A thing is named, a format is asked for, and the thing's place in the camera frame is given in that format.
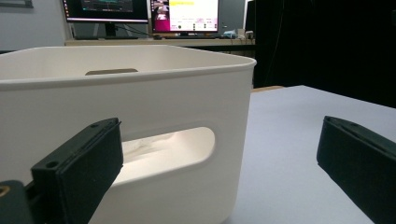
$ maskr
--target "white plastic bin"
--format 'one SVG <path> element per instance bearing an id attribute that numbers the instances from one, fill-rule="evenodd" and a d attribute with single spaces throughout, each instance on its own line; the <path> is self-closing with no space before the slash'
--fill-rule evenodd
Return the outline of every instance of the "white plastic bin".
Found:
<path id="1" fill-rule="evenodd" d="M 2 54 L 0 180 L 27 184 L 30 168 L 52 150 L 117 117 L 125 146 L 173 134 L 125 161 L 91 223 L 220 223 L 235 202 L 255 63 L 171 46 Z M 137 72 L 85 75 L 130 68 Z"/>

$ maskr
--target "white wall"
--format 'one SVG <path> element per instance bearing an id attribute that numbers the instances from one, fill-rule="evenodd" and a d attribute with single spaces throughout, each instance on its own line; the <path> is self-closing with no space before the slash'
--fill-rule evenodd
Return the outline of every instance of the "white wall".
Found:
<path id="1" fill-rule="evenodd" d="M 69 33 L 61 1 L 34 0 L 33 7 L 0 7 L 0 50 L 64 45 Z"/>

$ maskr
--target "white table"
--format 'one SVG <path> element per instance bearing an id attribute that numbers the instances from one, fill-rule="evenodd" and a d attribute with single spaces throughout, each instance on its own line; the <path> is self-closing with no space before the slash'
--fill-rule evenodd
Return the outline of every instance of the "white table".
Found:
<path id="1" fill-rule="evenodd" d="M 324 116 L 396 142 L 396 109 L 305 86 L 255 92 L 235 209 L 223 224 L 373 223 L 317 163 Z"/>

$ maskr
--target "monitor screen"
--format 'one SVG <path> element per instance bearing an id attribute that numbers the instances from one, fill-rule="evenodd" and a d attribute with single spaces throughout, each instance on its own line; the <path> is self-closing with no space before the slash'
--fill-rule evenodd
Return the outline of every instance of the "monitor screen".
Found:
<path id="1" fill-rule="evenodd" d="M 153 33 L 217 33 L 219 0 L 150 0 Z"/>
<path id="2" fill-rule="evenodd" d="M 67 22 L 149 23 L 147 0 L 62 0 Z"/>

